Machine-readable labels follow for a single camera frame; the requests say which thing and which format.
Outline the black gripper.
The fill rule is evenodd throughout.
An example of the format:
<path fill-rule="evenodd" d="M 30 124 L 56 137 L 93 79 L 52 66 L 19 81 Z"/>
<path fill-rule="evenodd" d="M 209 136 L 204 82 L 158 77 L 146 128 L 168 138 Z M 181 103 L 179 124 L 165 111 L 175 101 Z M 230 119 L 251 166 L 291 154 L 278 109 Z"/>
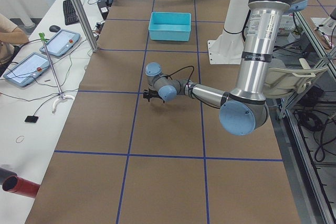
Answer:
<path fill-rule="evenodd" d="M 143 91 L 143 98 L 146 99 L 148 102 L 150 102 L 151 99 L 153 98 L 158 98 L 158 99 L 161 99 L 163 103 L 165 103 L 165 101 L 159 96 L 158 92 L 155 90 L 151 90 L 151 89 Z"/>

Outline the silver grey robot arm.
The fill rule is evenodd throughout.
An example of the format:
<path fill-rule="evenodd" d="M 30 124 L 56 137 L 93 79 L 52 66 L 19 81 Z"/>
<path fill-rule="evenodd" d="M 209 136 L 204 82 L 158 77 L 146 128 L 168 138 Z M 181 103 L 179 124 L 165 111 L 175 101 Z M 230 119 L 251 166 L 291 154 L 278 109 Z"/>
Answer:
<path fill-rule="evenodd" d="M 264 83 L 272 60 L 279 23 L 283 14 L 297 12 L 308 0 L 249 0 L 250 22 L 241 54 L 235 88 L 230 92 L 214 89 L 189 79 L 170 80 L 156 62 L 145 68 L 149 88 L 143 97 L 165 102 L 177 95 L 197 99 L 219 109 L 223 128 L 234 135 L 247 135 L 268 119 Z"/>

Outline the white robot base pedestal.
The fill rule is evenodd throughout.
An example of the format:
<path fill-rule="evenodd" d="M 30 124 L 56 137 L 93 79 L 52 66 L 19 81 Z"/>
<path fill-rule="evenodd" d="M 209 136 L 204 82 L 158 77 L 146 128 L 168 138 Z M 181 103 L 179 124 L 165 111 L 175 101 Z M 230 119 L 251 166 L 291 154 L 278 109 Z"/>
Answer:
<path fill-rule="evenodd" d="M 223 32 L 216 40 L 208 41 L 211 64 L 238 65 L 244 49 L 243 32 L 248 20 L 248 0 L 230 0 Z"/>

